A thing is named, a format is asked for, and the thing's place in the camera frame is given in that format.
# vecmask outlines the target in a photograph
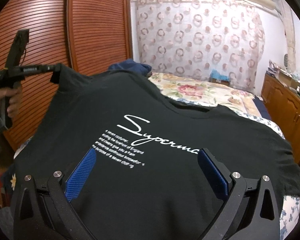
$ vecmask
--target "handheld device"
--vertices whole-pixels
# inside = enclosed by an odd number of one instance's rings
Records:
[[[0,70],[0,88],[17,88],[26,76],[37,75],[50,71],[60,71],[60,64],[56,65],[25,65],[20,66],[22,55],[26,56],[26,45],[29,43],[29,29],[18,30],[10,47],[6,64]],[[12,127],[12,120],[8,117],[7,108],[10,98],[6,97],[1,101],[0,117],[9,129]]]

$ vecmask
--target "floral bedspread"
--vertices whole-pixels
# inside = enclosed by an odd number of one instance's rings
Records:
[[[217,106],[220,104],[234,111],[261,117],[252,101],[254,95],[242,90],[163,73],[153,73],[149,80],[161,90],[163,95],[172,99],[183,98],[198,102],[202,106]]]

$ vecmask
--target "blue rubber pad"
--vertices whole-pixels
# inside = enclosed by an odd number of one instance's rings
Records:
[[[198,164],[216,197],[223,201],[226,200],[228,198],[228,184],[203,149],[198,152]]]
[[[96,163],[96,159],[96,151],[91,148],[68,178],[65,195],[69,202],[79,196],[83,185]]]

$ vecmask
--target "louvered wardrobe door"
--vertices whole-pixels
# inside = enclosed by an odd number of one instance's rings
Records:
[[[68,0],[72,66],[85,75],[128,58],[127,0]]]
[[[24,65],[68,64],[66,46],[65,0],[10,0],[0,12],[0,69],[17,30],[30,29]],[[5,137],[16,150],[32,136],[40,124],[57,85],[49,82],[51,74],[28,77],[23,82],[20,114]]]

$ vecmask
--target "grip handle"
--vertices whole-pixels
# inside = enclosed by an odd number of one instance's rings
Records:
[[[21,85],[20,82],[15,82],[13,85],[10,85],[10,88],[18,88]],[[12,119],[8,116],[8,107],[10,105],[9,103],[10,97],[5,97],[1,100],[1,107],[0,107],[0,118],[4,122],[7,129],[10,129],[12,127]]]
[[[9,106],[9,100],[10,100],[10,98],[8,98],[8,97],[4,98],[4,105],[5,105],[5,108],[4,108],[4,121],[5,121],[7,129],[10,129],[12,127],[12,119],[8,116],[8,111],[7,111],[8,106]]]

